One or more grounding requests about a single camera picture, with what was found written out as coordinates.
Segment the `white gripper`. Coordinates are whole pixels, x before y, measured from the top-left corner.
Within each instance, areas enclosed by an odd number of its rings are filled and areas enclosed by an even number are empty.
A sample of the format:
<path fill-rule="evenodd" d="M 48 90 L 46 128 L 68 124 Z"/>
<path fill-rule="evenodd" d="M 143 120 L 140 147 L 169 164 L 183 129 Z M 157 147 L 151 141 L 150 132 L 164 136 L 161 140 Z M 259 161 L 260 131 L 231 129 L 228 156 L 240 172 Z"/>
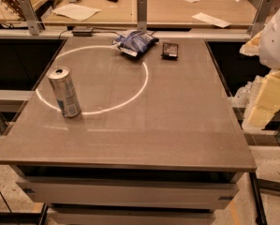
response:
<path fill-rule="evenodd" d="M 273 69 L 257 83 L 257 95 L 249 103 L 245 116 L 248 129 L 264 129 L 280 110 L 280 8 L 262 32 L 241 47 L 240 54 L 259 55 L 260 63 Z"/>

